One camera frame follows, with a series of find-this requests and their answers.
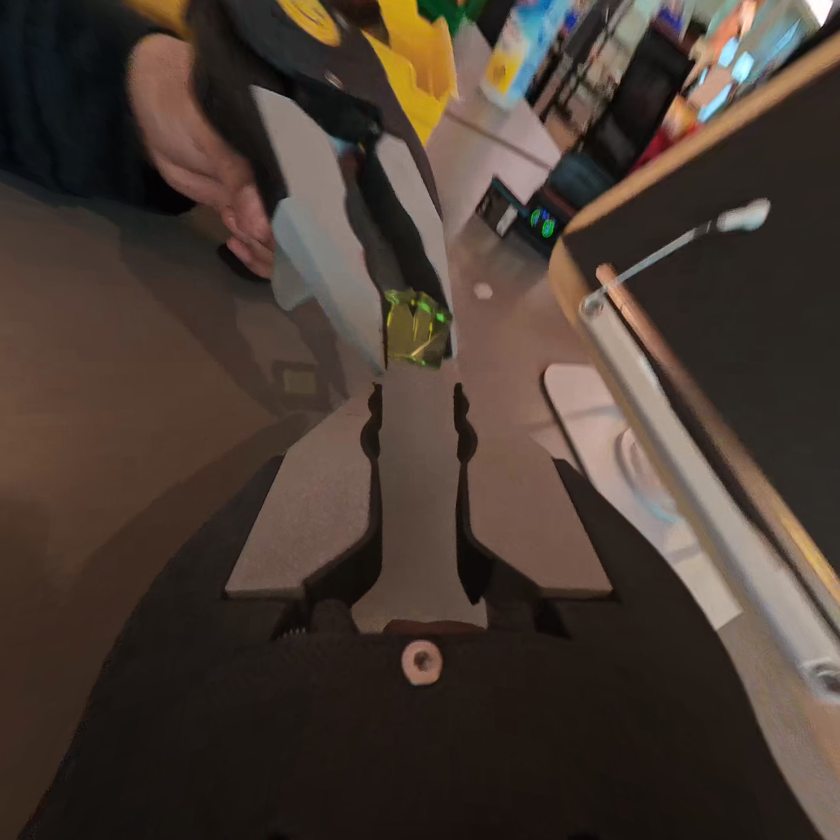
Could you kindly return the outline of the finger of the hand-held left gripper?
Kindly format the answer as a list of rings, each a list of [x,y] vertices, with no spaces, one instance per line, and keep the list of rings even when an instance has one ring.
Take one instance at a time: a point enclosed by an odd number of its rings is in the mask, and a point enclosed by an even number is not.
[[[256,85],[251,96],[286,184],[271,215],[279,251],[271,279],[275,300],[284,312],[317,302],[335,332],[382,375],[382,296],[350,224],[333,142],[293,100]]]
[[[405,290],[425,292],[453,315],[442,218],[412,151],[389,133],[374,147],[374,197],[379,201],[374,217]]]

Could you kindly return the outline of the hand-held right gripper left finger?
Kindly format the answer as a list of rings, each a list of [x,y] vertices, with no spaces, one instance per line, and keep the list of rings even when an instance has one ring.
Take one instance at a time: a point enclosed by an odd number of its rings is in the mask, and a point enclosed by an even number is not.
[[[225,585],[232,598],[357,603],[382,572],[382,385],[282,456]]]

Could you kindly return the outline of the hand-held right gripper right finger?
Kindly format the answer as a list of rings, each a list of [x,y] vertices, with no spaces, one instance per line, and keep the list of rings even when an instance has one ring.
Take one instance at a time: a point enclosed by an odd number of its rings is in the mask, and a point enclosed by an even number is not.
[[[551,455],[454,389],[456,566],[471,604],[601,600],[612,587]]]

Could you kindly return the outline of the green translucent cube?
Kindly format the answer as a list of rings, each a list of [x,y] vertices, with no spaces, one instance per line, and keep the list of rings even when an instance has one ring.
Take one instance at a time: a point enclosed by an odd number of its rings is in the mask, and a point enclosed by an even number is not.
[[[385,293],[385,359],[438,371],[453,354],[453,315],[422,291]]]

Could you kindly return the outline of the person's left forearm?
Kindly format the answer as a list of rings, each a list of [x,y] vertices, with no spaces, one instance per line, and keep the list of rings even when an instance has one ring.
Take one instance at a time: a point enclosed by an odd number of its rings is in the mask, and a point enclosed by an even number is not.
[[[144,150],[127,89],[135,46],[175,36],[124,2],[1,2],[1,166],[54,192],[175,216],[194,202]]]

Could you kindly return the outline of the person's left hand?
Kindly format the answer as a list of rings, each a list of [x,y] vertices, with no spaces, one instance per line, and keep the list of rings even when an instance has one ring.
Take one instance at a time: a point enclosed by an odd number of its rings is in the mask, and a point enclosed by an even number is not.
[[[193,63],[193,48],[170,35],[145,36],[132,48],[127,90],[143,145],[171,188],[220,216],[233,256],[269,279],[277,246],[255,176],[198,107]]]

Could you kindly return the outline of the yellow plastic bin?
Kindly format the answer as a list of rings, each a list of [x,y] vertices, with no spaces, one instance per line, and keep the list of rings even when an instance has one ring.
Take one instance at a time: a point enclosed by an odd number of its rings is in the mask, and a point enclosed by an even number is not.
[[[422,145],[459,99],[453,41],[444,17],[430,21],[414,1],[379,1],[387,40],[366,38]]]

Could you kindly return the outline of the dark power bank with display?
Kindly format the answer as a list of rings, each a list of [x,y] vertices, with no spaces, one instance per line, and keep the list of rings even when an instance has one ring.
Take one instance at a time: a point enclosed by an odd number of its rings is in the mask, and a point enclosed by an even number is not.
[[[554,189],[543,185],[529,198],[524,213],[526,239],[541,256],[549,259],[577,209]]]

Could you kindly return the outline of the white wipes canister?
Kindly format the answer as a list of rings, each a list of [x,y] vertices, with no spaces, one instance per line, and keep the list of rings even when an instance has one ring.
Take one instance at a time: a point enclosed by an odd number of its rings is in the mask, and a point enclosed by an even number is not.
[[[513,3],[479,84],[490,103],[510,111],[525,98],[570,5],[568,1]]]

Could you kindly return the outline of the book stand with black board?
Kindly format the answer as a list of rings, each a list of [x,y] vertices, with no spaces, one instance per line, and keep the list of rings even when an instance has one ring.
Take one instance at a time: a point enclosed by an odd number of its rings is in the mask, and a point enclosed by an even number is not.
[[[838,710],[838,25],[578,213],[563,314],[679,513]]]

